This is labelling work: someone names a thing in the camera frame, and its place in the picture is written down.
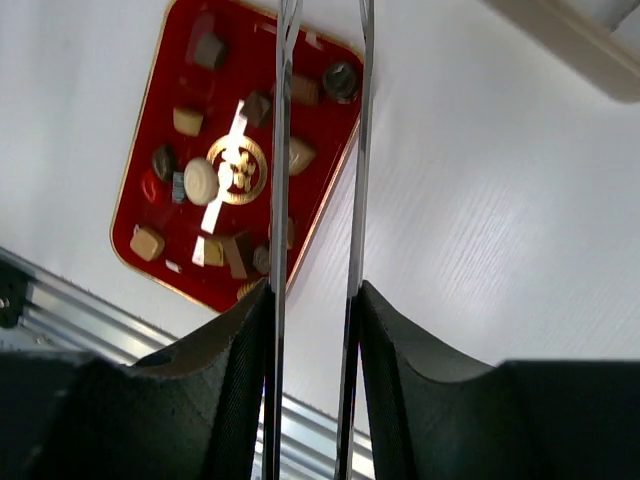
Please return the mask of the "light brown chocolate block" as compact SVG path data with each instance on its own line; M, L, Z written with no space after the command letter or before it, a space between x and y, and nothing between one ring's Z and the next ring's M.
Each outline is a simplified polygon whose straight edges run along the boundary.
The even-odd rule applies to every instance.
M302 75L293 75L291 79L291 101L306 106L317 106L320 100L320 87L316 80Z

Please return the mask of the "metal serving tongs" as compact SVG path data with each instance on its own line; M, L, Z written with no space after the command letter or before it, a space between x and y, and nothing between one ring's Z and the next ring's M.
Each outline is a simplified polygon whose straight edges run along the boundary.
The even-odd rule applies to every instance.
M356 412L356 297L362 283L366 205L364 185L369 161L362 153L371 148L373 112L374 4L371 1L330 1L328 11L311 9L313 27L337 22L364 63L365 86L356 101L364 118L350 132L350 144L338 158L338 172L329 182L329 195L312 224L311 240L302 261L285 252L284 221L293 203L292 180L285 165L285 149L293 137L293 103L285 87L298 65L294 53L303 45L302 4L276 4L274 140L271 169L270 286L275 323L268 341L263 421L262 476L280 476L283 398L289 396L321 414L337 419L336 462L333 479L355 474Z

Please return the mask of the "tan round chocolate cup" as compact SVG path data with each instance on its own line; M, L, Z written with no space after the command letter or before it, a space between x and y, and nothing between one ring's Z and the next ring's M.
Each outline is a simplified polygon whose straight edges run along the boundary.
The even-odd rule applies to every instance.
M188 137L197 137L200 134L204 115L194 109L186 107L175 107L173 109L174 129Z

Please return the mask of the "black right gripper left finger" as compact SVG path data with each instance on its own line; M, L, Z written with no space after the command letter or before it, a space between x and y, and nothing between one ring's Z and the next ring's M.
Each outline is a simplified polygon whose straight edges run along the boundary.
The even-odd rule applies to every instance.
M5 479L247 479L265 371L266 282L184 338L120 365L1 356Z

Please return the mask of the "dark square chocolate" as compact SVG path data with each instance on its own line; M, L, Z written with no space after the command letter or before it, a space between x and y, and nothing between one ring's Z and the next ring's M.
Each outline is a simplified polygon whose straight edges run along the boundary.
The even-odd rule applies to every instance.
M259 91L252 91L244 100L241 115L255 128L264 126L271 118L272 101Z

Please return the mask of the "beige heart chocolate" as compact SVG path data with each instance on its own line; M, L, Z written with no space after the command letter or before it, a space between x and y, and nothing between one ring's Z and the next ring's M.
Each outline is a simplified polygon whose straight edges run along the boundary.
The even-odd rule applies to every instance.
M316 150L305 141L291 137L289 142L289 175L301 174L316 157Z

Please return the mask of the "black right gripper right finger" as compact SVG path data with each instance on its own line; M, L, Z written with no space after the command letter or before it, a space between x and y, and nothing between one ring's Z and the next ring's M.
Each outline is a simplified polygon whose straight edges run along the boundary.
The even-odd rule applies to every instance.
M360 345L380 479L635 479L635 361L476 360L371 284Z

